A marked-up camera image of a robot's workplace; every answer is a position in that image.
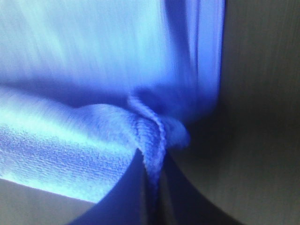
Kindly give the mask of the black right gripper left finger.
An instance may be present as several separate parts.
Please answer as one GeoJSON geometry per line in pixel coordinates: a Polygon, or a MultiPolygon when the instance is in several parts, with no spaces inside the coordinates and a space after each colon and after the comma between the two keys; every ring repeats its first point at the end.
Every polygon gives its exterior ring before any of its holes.
{"type": "Polygon", "coordinates": [[[148,225],[143,156],[139,150],[112,190],[70,225],[148,225]]]}

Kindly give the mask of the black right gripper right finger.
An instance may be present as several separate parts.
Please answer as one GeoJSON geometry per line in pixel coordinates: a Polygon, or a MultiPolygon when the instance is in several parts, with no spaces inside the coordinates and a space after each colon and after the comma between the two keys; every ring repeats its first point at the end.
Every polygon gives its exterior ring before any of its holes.
{"type": "Polygon", "coordinates": [[[239,225],[193,186],[171,155],[164,158],[159,184],[162,219],[166,225],[239,225]]]}

